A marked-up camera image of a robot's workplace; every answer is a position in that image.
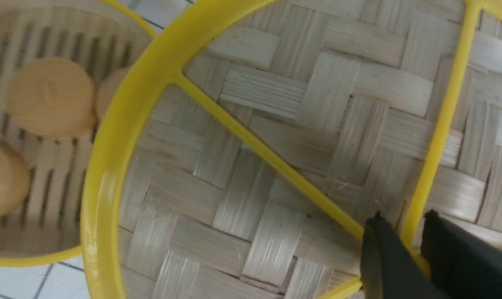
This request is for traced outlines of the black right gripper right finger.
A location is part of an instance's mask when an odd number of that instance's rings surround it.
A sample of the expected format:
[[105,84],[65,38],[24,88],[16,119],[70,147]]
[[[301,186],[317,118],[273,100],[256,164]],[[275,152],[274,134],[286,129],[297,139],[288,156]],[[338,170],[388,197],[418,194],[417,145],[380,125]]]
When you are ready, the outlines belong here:
[[502,250],[435,211],[425,215],[421,255],[447,299],[502,299]]

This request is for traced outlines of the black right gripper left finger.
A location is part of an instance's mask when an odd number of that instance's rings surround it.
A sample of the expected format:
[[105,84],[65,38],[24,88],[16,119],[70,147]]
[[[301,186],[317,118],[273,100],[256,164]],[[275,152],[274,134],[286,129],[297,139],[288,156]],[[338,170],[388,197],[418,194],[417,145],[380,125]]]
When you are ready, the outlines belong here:
[[366,220],[360,261],[366,299],[446,299],[378,212]]

